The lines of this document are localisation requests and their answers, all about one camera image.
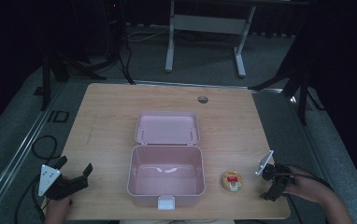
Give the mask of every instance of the white metal frame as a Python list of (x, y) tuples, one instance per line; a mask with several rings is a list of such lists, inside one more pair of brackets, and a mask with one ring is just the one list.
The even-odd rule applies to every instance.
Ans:
[(240, 43), (234, 47), (237, 72), (240, 77), (246, 76), (245, 66), (242, 59), (243, 46), (249, 33), (251, 20), (256, 7), (250, 7), (250, 13), (246, 20), (225, 19), (213, 17), (200, 17), (175, 14), (175, 1), (170, 1), (170, 25), (169, 25), (169, 45), (167, 47), (166, 65), (164, 70), (172, 72), (173, 56), (175, 52), (174, 32), (175, 30), (189, 30), (201, 32), (224, 33), (231, 35), (241, 35)]

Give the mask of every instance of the round hole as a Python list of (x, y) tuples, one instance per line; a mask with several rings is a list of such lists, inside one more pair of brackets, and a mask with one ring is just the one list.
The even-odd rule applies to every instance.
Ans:
[(199, 96), (198, 102), (201, 104), (206, 104), (208, 102), (208, 98), (206, 96)]

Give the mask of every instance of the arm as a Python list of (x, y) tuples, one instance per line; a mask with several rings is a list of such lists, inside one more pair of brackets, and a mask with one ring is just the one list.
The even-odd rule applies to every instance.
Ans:
[(59, 201), (50, 200), (45, 217), (45, 224), (63, 224), (70, 209), (70, 200), (70, 196)]
[[(290, 169), (294, 174), (309, 175), (295, 167), (290, 167)], [(347, 207), (332, 190), (316, 180), (301, 176), (295, 176), (294, 178), (295, 185), (287, 186), (286, 193), (320, 204), (330, 224), (353, 223)]]

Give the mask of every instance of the dark background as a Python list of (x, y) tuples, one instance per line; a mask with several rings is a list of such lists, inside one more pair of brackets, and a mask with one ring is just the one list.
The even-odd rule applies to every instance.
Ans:
[[(92, 2), (94, 5), (82, 1), (73, 6), (71, 1), (29, 5), (0, 0), (0, 115), (23, 81), (39, 68), (45, 48), (87, 61), (90, 41), (105, 27), (100, 17), (103, 2)], [(248, 10), (247, 6), (201, 4), (195, 10), (193, 3), (183, 2), (176, 10), (243, 19)], [(132, 0), (124, 5), (126, 20), (132, 25), (167, 25), (168, 13), (166, 0)], [(357, 1), (321, 0), (312, 8), (259, 6), (250, 32), (298, 35), (279, 72), (312, 59), (310, 85), (317, 90), (357, 168)]]

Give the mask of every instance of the open lid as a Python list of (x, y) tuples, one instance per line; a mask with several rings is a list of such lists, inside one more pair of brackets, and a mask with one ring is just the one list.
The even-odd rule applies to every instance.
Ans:
[(144, 111), (137, 120), (135, 140), (142, 145), (195, 145), (196, 115), (191, 112)]

